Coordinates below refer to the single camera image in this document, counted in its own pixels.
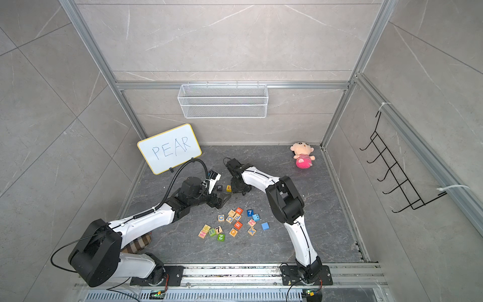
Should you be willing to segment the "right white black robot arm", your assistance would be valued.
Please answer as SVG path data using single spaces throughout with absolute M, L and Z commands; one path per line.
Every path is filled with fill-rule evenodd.
M 306 284 L 315 282 L 323 264 L 306 229 L 304 201 L 290 177 L 271 176 L 236 159 L 228 159 L 225 166 L 235 192 L 244 195 L 254 187 L 267 195 L 273 216 L 285 226 L 292 241 L 298 279 Z

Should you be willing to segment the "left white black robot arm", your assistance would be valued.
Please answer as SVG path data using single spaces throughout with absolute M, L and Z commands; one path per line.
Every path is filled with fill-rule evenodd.
M 205 179 L 189 177 L 174 191 L 171 182 L 162 201 L 136 215 L 106 222 L 92 221 L 80 239 L 72 242 L 68 272 L 77 273 L 94 288 L 113 278 L 134 279 L 157 286 L 164 281 L 164 263 L 151 253 L 127 254 L 122 250 L 152 230 L 174 223 L 191 208 L 207 204 L 220 209 L 226 198 L 219 197 L 215 185 L 221 175 L 205 169 Z

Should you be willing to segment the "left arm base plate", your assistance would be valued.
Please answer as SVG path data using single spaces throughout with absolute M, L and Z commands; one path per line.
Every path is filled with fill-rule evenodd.
M 180 286 L 184 266 L 157 266 L 145 279 L 132 278 L 131 286 Z

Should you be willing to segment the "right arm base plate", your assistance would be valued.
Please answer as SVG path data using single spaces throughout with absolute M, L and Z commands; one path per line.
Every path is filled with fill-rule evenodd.
M 312 270 L 297 265 L 281 264 L 279 269 L 284 286 L 312 284 L 322 284 L 323 286 L 333 285 L 332 273 L 328 266 L 320 266 Z

